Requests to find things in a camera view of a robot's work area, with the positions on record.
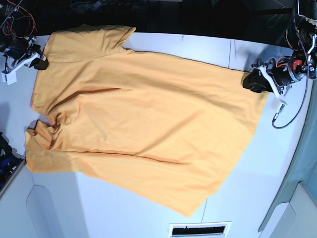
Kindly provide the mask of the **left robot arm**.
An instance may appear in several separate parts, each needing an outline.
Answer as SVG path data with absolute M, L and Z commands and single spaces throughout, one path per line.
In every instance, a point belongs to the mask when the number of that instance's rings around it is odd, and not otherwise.
M 293 50 L 290 56 L 258 61 L 242 86 L 252 92 L 284 94 L 288 86 L 308 77 L 317 78 L 317 2 L 298 0 L 293 9 L 292 25 L 287 27 L 284 40 Z

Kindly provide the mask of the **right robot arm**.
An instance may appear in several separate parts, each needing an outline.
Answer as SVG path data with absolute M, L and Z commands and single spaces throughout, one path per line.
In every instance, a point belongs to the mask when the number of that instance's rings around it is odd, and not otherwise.
M 23 0 L 0 2 L 0 52 L 5 57 L 4 75 L 22 66 L 45 70 L 49 65 L 41 46 L 35 43 L 35 19 L 24 3 Z

